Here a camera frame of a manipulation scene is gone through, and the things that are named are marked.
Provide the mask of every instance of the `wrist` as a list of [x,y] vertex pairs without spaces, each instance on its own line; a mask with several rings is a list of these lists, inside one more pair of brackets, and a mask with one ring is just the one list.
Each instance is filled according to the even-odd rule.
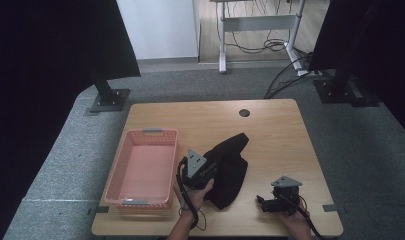
[[190,222],[193,222],[194,220],[193,213],[192,211],[190,211],[190,209],[181,209],[180,218],[182,218],[183,220],[188,220]]
[[313,236],[311,235],[311,231],[309,231],[309,232],[294,231],[293,233],[290,233],[290,235],[295,240],[313,240],[314,239]]

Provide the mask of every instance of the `black curtain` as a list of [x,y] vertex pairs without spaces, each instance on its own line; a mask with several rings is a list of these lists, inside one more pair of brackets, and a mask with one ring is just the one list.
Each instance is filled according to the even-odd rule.
[[[340,67],[371,2],[330,1],[314,48],[311,70]],[[379,96],[405,128],[405,0],[380,2],[351,62],[352,73]]]
[[140,75],[115,0],[0,0],[0,238],[93,84],[89,61],[101,79]]

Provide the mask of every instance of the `desk leg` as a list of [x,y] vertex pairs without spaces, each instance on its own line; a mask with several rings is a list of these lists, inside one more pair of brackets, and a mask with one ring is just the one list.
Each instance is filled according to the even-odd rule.
[[226,18],[226,5],[224,2],[221,3],[221,19],[220,19],[220,33],[221,33],[221,42],[220,42],[220,59],[219,59],[219,68],[220,73],[225,74],[227,72],[226,68],[226,34],[224,29],[224,21]]
[[289,43],[286,44],[287,54],[289,55],[290,61],[292,61],[292,62],[295,61],[293,63],[293,67],[295,68],[296,71],[298,71],[298,76],[302,76],[305,73],[307,73],[307,71],[304,70],[300,61],[299,60],[297,61],[297,59],[300,57],[299,57],[298,53],[296,53],[296,51],[293,49],[293,46],[295,44],[296,34],[298,33],[298,29],[299,29],[299,24],[301,23],[302,11],[304,9],[304,5],[305,5],[305,0],[301,0],[301,2],[299,3],[298,11],[296,12],[295,22],[291,29],[292,32],[290,34]]

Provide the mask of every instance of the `table hole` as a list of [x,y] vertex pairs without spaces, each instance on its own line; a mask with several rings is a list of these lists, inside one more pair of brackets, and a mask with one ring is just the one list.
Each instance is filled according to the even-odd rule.
[[251,114],[251,112],[249,112],[249,110],[247,110],[247,109],[242,109],[239,111],[239,115],[241,117],[248,117],[250,114]]

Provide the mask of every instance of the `white wall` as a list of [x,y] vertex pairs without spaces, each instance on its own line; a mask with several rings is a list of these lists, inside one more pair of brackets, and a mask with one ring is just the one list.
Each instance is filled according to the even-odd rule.
[[117,0],[117,3],[137,59],[198,56],[193,1]]

